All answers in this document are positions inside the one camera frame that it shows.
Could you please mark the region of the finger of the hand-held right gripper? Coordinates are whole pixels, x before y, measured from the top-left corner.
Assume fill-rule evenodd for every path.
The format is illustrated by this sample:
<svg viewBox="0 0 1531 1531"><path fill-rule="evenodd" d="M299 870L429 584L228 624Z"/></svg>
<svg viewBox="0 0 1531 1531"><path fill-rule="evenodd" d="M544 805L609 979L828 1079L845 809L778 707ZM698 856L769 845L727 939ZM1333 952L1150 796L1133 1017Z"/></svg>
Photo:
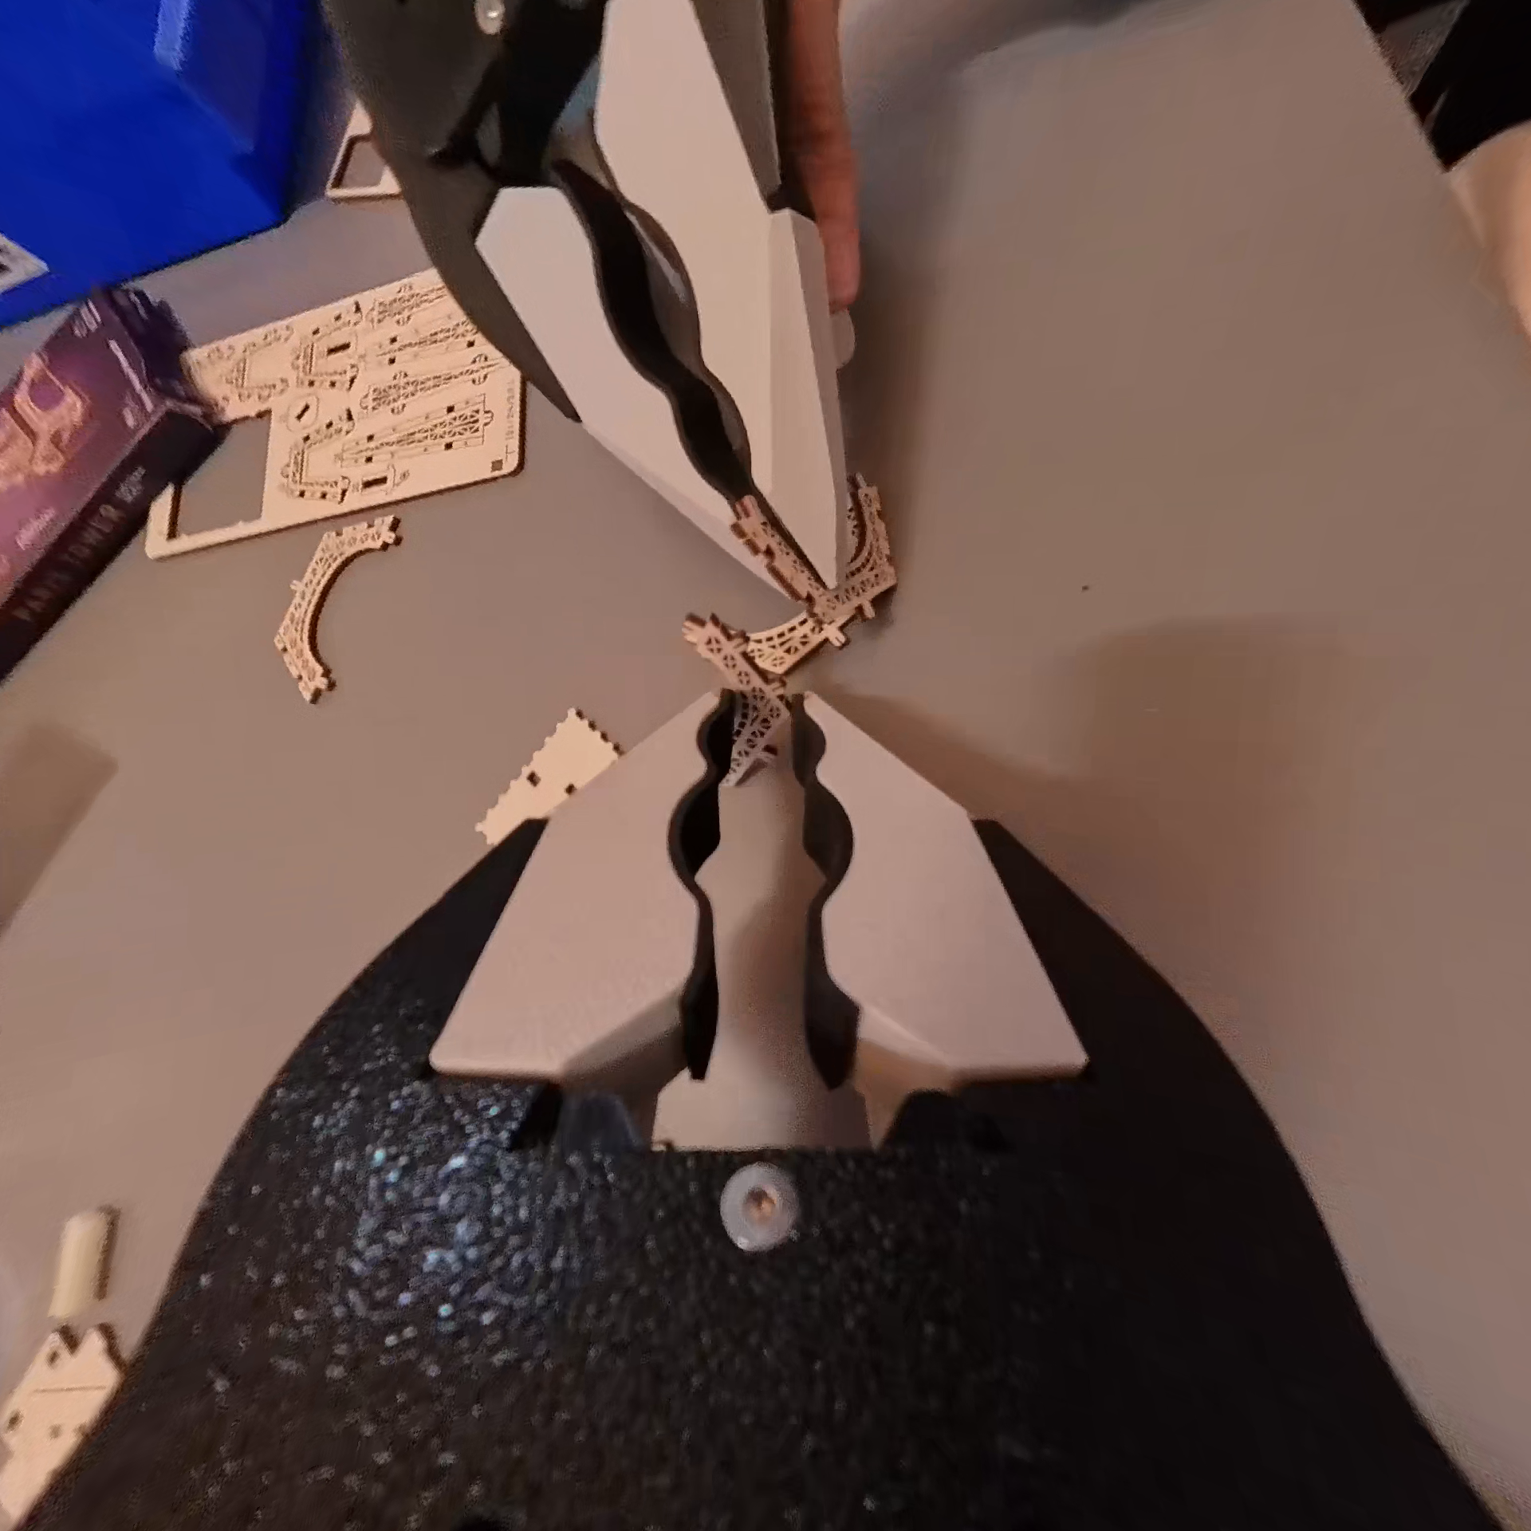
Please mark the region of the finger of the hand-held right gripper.
<svg viewBox="0 0 1531 1531"><path fill-rule="evenodd" d="M497 194L477 252L585 431L740 562L828 584L828 299L810 219L747 168L631 208L573 163Z"/></svg>
<svg viewBox="0 0 1531 1531"><path fill-rule="evenodd" d="M680 261L700 361L732 402L754 488L838 584L850 488L821 239L760 192L692 3L605 7L593 127L614 186Z"/></svg>

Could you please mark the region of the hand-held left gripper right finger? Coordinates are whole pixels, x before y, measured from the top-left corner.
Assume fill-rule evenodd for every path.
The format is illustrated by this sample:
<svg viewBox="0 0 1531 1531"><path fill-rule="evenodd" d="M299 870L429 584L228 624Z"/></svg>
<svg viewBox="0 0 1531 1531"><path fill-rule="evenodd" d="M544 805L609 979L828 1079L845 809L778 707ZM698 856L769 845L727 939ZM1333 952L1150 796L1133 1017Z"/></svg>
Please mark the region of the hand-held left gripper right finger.
<svg viewBox="0 0 1531 1531"><path fill-rule="evenodd" d="M792 700L809 905L801 1017L868 1115L919 1093L1081 1075L1084 1046L954 798L814 693Z"/></svg>

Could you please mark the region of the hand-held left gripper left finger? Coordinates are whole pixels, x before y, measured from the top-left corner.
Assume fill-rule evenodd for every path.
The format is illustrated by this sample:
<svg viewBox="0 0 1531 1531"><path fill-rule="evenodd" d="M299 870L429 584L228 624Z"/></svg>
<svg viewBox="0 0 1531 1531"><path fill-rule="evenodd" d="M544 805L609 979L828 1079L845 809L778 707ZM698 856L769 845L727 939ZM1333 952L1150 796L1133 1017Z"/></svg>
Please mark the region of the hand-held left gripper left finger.
<svg viewBox="0 0 1531 1531"><path fill-rule="evenodd" d="M440 1075L643 1099L703 1079L718 1030L712 907L729 694L703 693L549 818L437 1035Z"/></svg>

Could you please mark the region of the wooden lattice arch piece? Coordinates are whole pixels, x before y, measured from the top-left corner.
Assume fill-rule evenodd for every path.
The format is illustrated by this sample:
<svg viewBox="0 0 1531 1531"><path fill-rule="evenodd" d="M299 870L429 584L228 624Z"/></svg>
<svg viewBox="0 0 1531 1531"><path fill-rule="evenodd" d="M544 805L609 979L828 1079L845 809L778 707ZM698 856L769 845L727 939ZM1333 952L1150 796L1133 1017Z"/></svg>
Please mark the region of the wooden lattice arch piece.
<svg viewBox="0 0 1531 1531"><path fill-rule="evenodd" d="M317 647L317 625L335 580L362 555L400 544L399 515L337 526L322 533L277 624L273 647L306 703L333 689L330 665Z"/></svg>
<svg viewBox="0 0 1531 1531"><path fill-rule="evenodd" d="M790 720L790 705L780 683L747 660L731 662L723 671L732 694L732 747L721 785L736 787L772 756L772 738Z"/></svg>
<svg viewBox="0 0 1531 1531"><path fill-rule="evenodd" d="M836 584L823 582L770 508L754 495L741 497L732 509L732 533L758 571L798 605L798 615L754 633L734 629L716 616L687 615L683 638L716 664L721 664L723 647L732 644L767 685L778 687L776 678L819 645L841 647L852 622L874 618L877 598L896 587L897 573L877 488L861 473L850 475L848 488L843 529L850 531L850 562Z"/></svg>

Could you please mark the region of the grey desk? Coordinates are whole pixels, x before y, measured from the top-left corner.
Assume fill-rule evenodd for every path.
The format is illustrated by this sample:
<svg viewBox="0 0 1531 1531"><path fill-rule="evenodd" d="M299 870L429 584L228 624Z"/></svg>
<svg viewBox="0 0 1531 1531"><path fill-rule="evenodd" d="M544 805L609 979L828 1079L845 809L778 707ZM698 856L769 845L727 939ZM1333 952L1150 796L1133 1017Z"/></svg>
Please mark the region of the grey desk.
<svg viewBox="0 0 1531 1531"><path fill-rule="evenodd" d="M1349 3L863 3L850 462L801 682L979 820L1081 1081L867 1142L790 760L723 792L660 1146L428 1046L569 707L780 600L535 391L317 527L139 544L3 685L3 1391L117 1211L25 1527L1527 1527L1527 342Z"/></svg>

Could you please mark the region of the person's right hand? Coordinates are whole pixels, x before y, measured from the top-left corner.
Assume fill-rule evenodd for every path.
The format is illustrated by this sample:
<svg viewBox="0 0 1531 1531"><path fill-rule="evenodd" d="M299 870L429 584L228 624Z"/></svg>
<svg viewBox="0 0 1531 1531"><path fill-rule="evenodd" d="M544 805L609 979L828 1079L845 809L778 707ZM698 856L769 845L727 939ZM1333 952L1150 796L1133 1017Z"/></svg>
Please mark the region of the person's right hand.
<svg viewBox="0 0 1531 1531"><path fill-rule="evenodd" d="M787 139L823 246L832 312L861 279L858 161L839 49L839 1L787 1Z"/></svg>

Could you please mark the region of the wooden tower parts sheet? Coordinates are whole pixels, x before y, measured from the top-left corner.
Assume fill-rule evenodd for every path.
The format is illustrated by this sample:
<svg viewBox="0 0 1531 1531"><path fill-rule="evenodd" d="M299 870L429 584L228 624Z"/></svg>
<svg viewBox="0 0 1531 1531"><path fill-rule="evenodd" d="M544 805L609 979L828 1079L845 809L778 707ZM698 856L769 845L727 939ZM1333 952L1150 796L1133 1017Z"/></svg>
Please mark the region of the wooden tower parts sheet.
<svg viewBox="0 0 1531 1531"><path fill-rule="evenodd" d="M513 475L526 381L435 270L183 355L221 426L270 422L253 515L179 529L181 486L148 509L152 560Z"/></svg>

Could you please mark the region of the square wooden platform with holes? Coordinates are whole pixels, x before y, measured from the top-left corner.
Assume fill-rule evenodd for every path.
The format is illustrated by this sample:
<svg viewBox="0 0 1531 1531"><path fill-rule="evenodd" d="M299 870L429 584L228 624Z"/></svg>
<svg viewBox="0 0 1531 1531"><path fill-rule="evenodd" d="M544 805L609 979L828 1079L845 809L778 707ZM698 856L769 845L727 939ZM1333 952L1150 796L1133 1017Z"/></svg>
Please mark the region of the square wooden platform with holes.
<svg viewBox="0 0 1531 1531"><path fill-rule="evenodd" d="M489 849L497 847L526 820L549 818L620 754L616 742L584 711L571 707L475 823L475 832Z"/></svg>

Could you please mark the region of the blue plastic bin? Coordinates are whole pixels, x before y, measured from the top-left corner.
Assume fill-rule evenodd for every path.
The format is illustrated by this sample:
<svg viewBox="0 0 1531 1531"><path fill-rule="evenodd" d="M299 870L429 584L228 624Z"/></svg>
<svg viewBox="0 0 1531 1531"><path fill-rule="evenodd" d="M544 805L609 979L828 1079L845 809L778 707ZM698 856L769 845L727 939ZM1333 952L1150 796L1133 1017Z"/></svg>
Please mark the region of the blue plastic bin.
<svg viewBox="0 0 1531 1531"><path fill-rule="evenodd" d="M286 219L328 50L313 1L3 1L3 326Z"/></svg>

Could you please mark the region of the dark purple puzzle box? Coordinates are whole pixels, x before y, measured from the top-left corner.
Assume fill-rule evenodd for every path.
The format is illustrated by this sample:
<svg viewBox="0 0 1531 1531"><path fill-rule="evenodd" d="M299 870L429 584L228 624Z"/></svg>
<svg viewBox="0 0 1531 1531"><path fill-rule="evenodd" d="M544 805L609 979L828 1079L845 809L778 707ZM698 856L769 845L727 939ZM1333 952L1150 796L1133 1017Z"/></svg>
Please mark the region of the dark purple puzzle box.
<svg viewBox="0 0 1531 1531"><path fill-rule="evenodd" d="M1 676L137 535L154 497L217 446L177 315L92 290L1 393Z"/></svg>

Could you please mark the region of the small white cylinder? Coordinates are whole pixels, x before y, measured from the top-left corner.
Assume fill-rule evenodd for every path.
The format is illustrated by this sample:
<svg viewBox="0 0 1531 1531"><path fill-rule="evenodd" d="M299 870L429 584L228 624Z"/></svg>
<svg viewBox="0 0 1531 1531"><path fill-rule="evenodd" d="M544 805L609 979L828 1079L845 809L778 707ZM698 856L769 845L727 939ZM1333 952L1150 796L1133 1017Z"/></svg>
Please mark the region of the small white cylinder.
<svg viewBox="0 0 1531 1531"><path fill-rule="evenodd" d="M52 1322L67 1324L105 1297L116 1222L108 1204L65 1219L47 1309Z"/></svg>

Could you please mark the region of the cross-shaped wooden platform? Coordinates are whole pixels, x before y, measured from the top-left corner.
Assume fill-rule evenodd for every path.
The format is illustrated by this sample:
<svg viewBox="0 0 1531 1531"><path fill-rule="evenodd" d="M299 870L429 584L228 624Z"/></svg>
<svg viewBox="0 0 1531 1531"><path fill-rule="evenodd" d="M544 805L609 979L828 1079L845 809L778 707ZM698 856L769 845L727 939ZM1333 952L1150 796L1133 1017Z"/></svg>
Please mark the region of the cross-shaped wooden platform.
<svg viewBox="0 0 1531 1531"><path fill-rule="evenodd" d="M123 1364L105 1326L54 1329L1 1405L1 1511L21 1523L112 1398Z"/></svg>

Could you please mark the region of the black shorts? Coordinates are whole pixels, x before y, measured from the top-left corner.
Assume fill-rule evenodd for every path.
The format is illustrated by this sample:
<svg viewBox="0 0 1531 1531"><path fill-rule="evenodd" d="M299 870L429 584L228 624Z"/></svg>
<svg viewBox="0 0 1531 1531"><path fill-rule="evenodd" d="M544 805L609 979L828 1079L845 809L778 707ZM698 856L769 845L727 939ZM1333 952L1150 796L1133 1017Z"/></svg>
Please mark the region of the black shorts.
<svg viewBox="0 0 1531 1531"><path fill-rule="evenodd" d="M1356 1L1438 165L1529 121L1527 1Z"/></svg>

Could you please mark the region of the person's leg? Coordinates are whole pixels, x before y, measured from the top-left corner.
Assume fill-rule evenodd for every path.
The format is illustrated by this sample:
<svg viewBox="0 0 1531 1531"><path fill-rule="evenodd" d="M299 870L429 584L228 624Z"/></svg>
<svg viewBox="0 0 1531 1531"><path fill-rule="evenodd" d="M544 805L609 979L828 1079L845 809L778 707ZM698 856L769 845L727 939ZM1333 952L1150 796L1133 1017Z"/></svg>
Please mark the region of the person's leg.
<svg viewBox="0 0 1531 1531"><path fill-rule="evenodd" d="M1529 125L1480 143L1445 181L1476 235L1485 275L1529 333Z"/></svg>

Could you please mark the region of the empty wooden frame sheet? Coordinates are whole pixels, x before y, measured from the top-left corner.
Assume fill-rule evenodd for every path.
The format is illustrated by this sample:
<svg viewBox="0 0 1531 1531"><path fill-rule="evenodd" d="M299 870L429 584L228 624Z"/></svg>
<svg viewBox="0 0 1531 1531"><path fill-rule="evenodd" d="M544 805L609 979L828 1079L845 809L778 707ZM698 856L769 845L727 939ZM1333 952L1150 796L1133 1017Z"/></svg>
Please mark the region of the empty wooden frame sheet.
<svg viewBox="0 0 1531 1531"><path fill-rule="evenodd" d="M400 196L391 167L377 145L371 118L360 101L353 101L339 136L324 196L330 201L389 201Z"/></svg>

